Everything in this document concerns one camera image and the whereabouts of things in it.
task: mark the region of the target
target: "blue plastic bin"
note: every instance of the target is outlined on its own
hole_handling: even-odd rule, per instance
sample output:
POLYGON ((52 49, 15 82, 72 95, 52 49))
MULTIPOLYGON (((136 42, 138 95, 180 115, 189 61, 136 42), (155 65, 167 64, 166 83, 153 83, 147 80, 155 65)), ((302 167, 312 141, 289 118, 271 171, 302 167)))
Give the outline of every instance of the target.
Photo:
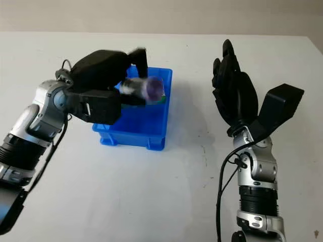
MULTIPOLYGON (((148 76, 161 77, 164 81, 166 102, 145 107, 127 107, 114 125, 94 124, 92 129, 101 135, 103 145, 143 146, 148 150, 162 150, 165 147, 168 108, 172 84, 171 69, 148 68, 148 76)), ((137 68, 127 70, 129 78, 138 77, 137 68)))

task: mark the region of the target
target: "robotic hand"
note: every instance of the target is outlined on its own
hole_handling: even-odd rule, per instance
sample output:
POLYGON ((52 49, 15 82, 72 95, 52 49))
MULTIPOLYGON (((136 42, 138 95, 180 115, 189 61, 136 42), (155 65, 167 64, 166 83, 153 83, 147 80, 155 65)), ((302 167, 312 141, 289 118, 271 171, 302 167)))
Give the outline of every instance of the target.
POLYGON ((213 94, 222 118, 230 125, 227 133, 233 137, 235 150, 224 160, 220 171, 217 199, 217 234, 221 242, 221 196, 233 175, 238 172, 240 210, 232 242, 286 242, 284 223, 278 216, 277 163, 273 157, 269 135, 290 119, 300 102, 303 90, 287 84, 270 90, 258 114, 256 91, 250 78, 240 67, 232 44, 223 44, 223 60, 213 64, 213 94), (225 186, 223 173, 229 159, 237 156, 237 168, 225 186))
POLYGON ((0 234, 9 232, 17 221, 27 195, 37 185, 66 132, 68 114, 86 122, 112 125, 121 115, 121 104, 145 104, 144 99, 120 94, 114 88, 125 80, 131 64, 136 65, 140 78, 147 77, 145 49, 130 54, 98 50, 72 68, 70 65, 70 71, 63 68, 66 61, 56 71, 56 80, 39 85, 32 104, 0 146, 0 234), (61 131, 54 144, 55 136, 61 131), (40 156, 50 145, 44 167, 30 189, 24 190, 35 174, 40 156))

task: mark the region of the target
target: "white wall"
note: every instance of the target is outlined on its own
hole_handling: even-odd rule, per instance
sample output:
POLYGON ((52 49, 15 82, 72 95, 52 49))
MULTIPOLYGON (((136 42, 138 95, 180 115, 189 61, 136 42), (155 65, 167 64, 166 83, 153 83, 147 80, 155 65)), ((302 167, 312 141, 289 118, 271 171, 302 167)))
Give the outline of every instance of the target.
POLYGON ((1 31, 309 36, 323 51, 321 0, 0 0, 1 31))

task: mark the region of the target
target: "white table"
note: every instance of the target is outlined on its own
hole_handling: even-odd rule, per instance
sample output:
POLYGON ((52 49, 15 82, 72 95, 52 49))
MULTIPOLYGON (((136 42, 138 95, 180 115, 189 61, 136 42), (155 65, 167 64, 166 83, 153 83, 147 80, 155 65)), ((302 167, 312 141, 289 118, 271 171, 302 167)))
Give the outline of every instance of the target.
MULTIPOLYGON (((91 124, 72 119, 17 224, 0 241, 214 241, 219 168, 232 140, 211 94, 211 67, 227 38, 260 103, 281 83, 305 89, 295 116, 272 135, 273 153, 288 241, 321 241, 323 56, 308 38, 44 32, 0 34, 0 137, 63 59, 144 46, 149 66, 174 71, 166 147, 103 146, 91 124)), ((238 229, 238 202, 235 178, 223 197, 224 241, 238 229)))

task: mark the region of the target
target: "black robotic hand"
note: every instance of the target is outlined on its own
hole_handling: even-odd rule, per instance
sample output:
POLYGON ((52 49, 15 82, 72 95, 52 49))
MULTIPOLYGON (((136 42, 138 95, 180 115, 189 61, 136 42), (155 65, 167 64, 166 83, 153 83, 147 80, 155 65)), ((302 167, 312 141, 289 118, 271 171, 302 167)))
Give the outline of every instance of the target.
POLYGON ((223 60, 213 63, 213 95, 222 118, 231 126, 228 135, 239 126, 257 118, 258 99, 249 76, 240 71, 230 40, 223 43, 223 60))
POLYGON ((147 77, 144 48, 126 54, 115 50, 98 50, 79 60, 70 71, 60 69, 56 78, 70 85, 64 90, 66 112, 86 122, 114 124, 121 115, 121 104, 145 105, 145 100, 120 94, 115 86, 135 64, 140 78, 147 77))

